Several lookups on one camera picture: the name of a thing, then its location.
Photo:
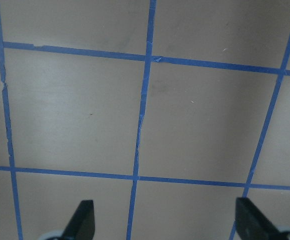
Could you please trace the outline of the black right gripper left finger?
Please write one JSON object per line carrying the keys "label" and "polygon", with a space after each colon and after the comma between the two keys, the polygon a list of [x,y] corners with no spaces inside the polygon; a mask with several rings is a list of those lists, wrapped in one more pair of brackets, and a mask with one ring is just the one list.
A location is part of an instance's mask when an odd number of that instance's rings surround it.
{"label": "black right gripper left finger", "polygon": [[62,233],[63,240],[92,240],[95,235],[94,201],[82,200]]}

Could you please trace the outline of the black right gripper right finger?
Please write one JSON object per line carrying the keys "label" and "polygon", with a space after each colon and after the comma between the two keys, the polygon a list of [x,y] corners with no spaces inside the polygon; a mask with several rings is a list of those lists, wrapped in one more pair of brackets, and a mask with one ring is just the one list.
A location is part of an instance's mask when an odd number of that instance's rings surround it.
{"label": "black right gripper right finger", "polygon": [[235,230],[242,240],[290,240],[290,230],[279,230],[247,197],[235,200]]}

